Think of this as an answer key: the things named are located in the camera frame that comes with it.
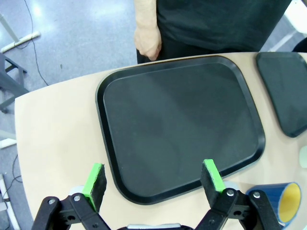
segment cable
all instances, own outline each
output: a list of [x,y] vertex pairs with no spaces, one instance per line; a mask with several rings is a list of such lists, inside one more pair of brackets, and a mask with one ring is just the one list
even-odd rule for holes
[[17,180],[17,178],[19,178],[19,177],[21,177],[21,175],[20,175],[20,176],[14,177],[14,179],[13,179],[12,182],[11,182],[11,185],[8,187],[8,189],[7,189],[6,192],[3,194],[2,197],[4,197],[4,196],[7,194],[7,192],[9,191],[9,189],[11,188],[11,186],[13,185],[13,182],[14,182],[15,180]]
[[38,66],[38,62],[37,62],[37,54],[36,54],[36,47],[35,47],[35,43],[33,41],[33,39],[31,39],[31,41],[33,42],[33,47],[34,47],[34,53],[35,53],[35,61],[36,61],[36,66],[37,66],[37,72],[40,76],[40,78],[44,81],[44,83],[48,86],[48,83],[46,82],[46,80],[43,78],[42,74],[40,73],[39,70],[39,66]]
[[13,178],[17,178],[17,177],[14,175],[14,166],[15,166],[15,162],[16,162],[16,160],[17,160],[17,157],[18,157],[18,155],[16,155],[16,157],[15,157],[15,159],[14,159],[14,162],[13,162],[13,166],[12,166]]
[[[2,196],[3,198],[4,198],[4,196],[6,195],[6,193],[9,191],[9,189],[12,187],[13,182],[14,182],[15,180],[18,181],[17,178],[19,178],[19,177],[21,177],[21,175],[20,175],[20,176],[14,177],[14,179],[13,179],[12,182],[11,182],[11,185],[8,187],[8,189],[6,190],[6,192],[3,194],[3,196]],[[8,225],[8,227],[7,227],[5,230],[9,229],[10,226],[11,226],[10,219],[9,219],[9,217],[7,217],[7,218],[8,218],[8,223],[9,223],[9,225]]]
[[[8,187],[8,189],[6,190],[6,192],[3,194],[3,196],[2,196],[3,198],[4,198],[4,196],[6,195],[6,193],[10,190],[10,188],[12,187],[14,181],[17,181],[17,182],[19,182],[19,183],[22,183],[22,181],[17,180],[19,177],[21,177],[21,175],[20,175],[20,176],[15,176],[15,175],[14,175],[14,166],[15,166],[15,162],[16,162],[16,160],[17,160],[17,157],[18,157],[18,155],[16,155],[16,157],[15,157],[15,159],[14,159],[14,161],[13,161],[13,165],[12,165],[13,180],[12,180],[10,186]],[[9,229],[10,226],[11,226],[9,217],[8,217],[8,223],[9,223],[9,225],[8,225],[8,227],[7,227],[5,230]]]
[[[31,18],[31,27],[32,27],[31,34],[33,34],[33,18],[32,18],[32,14],[31,14],[31,12],[30,12],[30,9],[29,9],[29,6],[28,6],[26,0],[24,0],[24,3],[25,3],[25,6],[26,6],[27,9],[28,9],[28,12],[29,12],[29,15],[30,15],[30,18]],[[34,41],[33,41],[33,38],[31,38],[31,39],[28,41],[28,43],[27,43],[24,47],[21,47],[21,48],[17,47],[17,48],[18,48],[18,49],[24,49],[24,48],[26,48],[26,47],[30,44],[31,41],[33,42],[33,47],[34,47],[35,62],[36,62],[37,72],[38,72],[40,78],[41,78],[41,79],[44,81],[44,83],[46,84],[46,86],[48,86],[49,84],[48,84],[48,83],[46,82],[46,80],[43,78],[43,76],[42,76],[42,74],[41,74],[41,72],[40,72],[39,66],[38,66],[36,47],[35,47],[35,43],[34,43]]]
[[[27,6],[29,14],[31,15],[27,2],[25,0],[24,0],[24,2],[25,2],[25,5]],[[33,19],[32,19],[32,16],[31,16],[31,34],[33,34]],[[30,44],[30,41],[31,40],[29,40],[28,43],[24,47],[21,47],[21,48],[17,47],[17,49],[24,49],[24,48],[26,48]]]

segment wrist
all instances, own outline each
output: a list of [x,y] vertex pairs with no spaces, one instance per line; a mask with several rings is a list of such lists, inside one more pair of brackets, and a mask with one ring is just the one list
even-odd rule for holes
[[158,27],[157,19],[144,20],[136,17],[136,26],[140,29],[156,29]]

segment yellow tape core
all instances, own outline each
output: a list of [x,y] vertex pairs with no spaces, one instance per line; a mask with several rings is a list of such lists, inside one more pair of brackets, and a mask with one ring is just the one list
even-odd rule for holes
[[279,204],[279,219],[287,223],[297,213],[301,202],[301,190],[295,183],[288,185],[283,192],[283,196]]

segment tray rim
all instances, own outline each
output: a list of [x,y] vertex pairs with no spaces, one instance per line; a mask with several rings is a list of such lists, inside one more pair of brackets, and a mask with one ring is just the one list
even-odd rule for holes
[[[195,64],[193,63],[192,65],[188,64],[191,63],[193,61],[204,61],[203,63],[198,63]],[[108,158],[108,163],[111,169],[111,173],[112,173],[112,177],[113,177],[113,181],[114,184],[117,188],[117,190],[129,201],[135,203],[135,204],[139,204],[139,205],[152,205],[152,204],[156,204],[156,203],[160,203],[163,202],[165,200],[169,200],[171,198],[175,198],[177,196],[189,193],[191,191],[197,190],[201,187],[201,182],[200,180],[195,180],[192,181],[188,184],[182,185],[180,187],[176,187],[176,188],[172,188],[170,190],[167,191],[163,191],[160,194],[157,195],[153,195],[153,196],[140,196],[137,194],[134,194],[133,192],[129,191],[129,189],[125,186],[124,182],[121,179],[121,175],[120,175],[120,171],[118,169],[118,164],[117,164],[117,160],[116,160],[116,156],[115,156],[115,152],[114,152],[114,148],[113,148],[113,142],[112,142],[112,137],[111,137],[111,133],[109,131],[109,124],[108,124],[108,120],[107,120],[107,114],[106,114],[106,108],[105,108],[105,99],[104,99],[104,93],[106,91],[106,88],[113,82],[116,81],[118,79],[121,78],[126,78],[127,76],[114,76],[115,74],[118,75],[118,73],[123,73],[125,71],[138,71],[140,72],[140,74],[144,73],[144,70],[146,69],[154,69],[154,71],[160,71],[163,70],[165,68],[162,68],[162,66],[172,66],[176,63],[181,62],[186,62],[184,66],[196,66],[196,65],[201,65],[201,64],[210,64],[210,63],[220,63],[223,64],[225,66],[227,66],[229,69],[231,69],[237,79],[237,82],[239,83],[239,86],[241,88],[241,91],[245,97],[245,100],[247,102],[247,106],[251,115],[251,118],[254,122],[254,127],[255,130],[257,132],[258,135],[258,146],[256,151],[248,158],[238,162],[235,165],[230,166],[227,169],[224,169],[220,172],[220,175],[225,178],[228,177],[232,174],[237,173],[238,171],[241,171],[243,169],[245,169],[248,165],[251,165],[253,163],[255,163],[256,161],[259,160],[259,158],[262,156],[263,152],[264,152],[264,147],[265,147],[265,133],[263,130],[263,126],[257,111],[257,107],[254,103],[254,100],[252,98],[252,95],[250,93],[249,87],[245,81],[245,78],[241,72],[241,70],[239,69],[239,67],[230,59],[221,56],[221,55],[212,55],[212,56],[207,56],[207,57],[187,57],[187,58],[183,58],[180,60],[166,60],[166,61],[162,61],[162,62],[158,62],[158,63],[149,63],[146,65],[138,65],[138,66],[133,66],[133,67],[127,67],[127,68],[123,68],[123,69],[118,69],[115,70],[111,73],[109,73],[104,79],[102,79],[97,88],[96,88],[96,92],[95,92],[95,103],[96,103],[96,108],[97,108],[97,114],[98,114],[98,119],[99,119],[99,124],[100,124],[100,128],[101,128],[101,133],[103,136],[103,140],[104,140],[104,144],[105,144],[105,149],[106,149],[106,154],[107,154],[107,158]],[[98,94],[100,94],[102,90],[103,93],[103,108],[100,108],[98,105]]]

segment black shirt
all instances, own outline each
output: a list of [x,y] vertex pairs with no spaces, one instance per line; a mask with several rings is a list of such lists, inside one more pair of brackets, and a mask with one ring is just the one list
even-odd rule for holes
[[291,0],[157,0],[162,35],[210,50],[259,51]]

